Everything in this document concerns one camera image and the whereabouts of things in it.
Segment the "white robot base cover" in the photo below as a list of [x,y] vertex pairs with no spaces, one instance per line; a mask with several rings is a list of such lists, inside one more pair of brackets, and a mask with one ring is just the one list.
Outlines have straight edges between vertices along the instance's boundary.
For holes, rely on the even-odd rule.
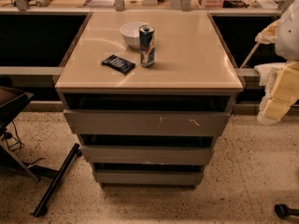
[[254,66],[254,70],[259,74],[259,85],[265,86],[268,75],[272,69],[280,69],[284,63],[264,63]]

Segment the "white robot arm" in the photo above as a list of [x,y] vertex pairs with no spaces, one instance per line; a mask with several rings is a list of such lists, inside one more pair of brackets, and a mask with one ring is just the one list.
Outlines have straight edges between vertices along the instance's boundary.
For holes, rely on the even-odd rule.
[[276,55],[286,60],[281,68],[270,69],[259,106],[257,120],[272,125],[281,121],[299,99],[299,0],[293,0],[278,21],[256,35],[255,41],[274,43]]

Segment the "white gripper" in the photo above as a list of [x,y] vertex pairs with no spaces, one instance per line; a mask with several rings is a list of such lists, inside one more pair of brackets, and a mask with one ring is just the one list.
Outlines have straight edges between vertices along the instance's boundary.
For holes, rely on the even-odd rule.
[[[260,44],[274,44],[278,21],[273,21],[255,36]],[[299,62],[287,63],[281,68],[272,68],[268,78],[269,97],[264,97],[259,106],[257,120],[263,125],[272,125],[281,119],[299,99]]]

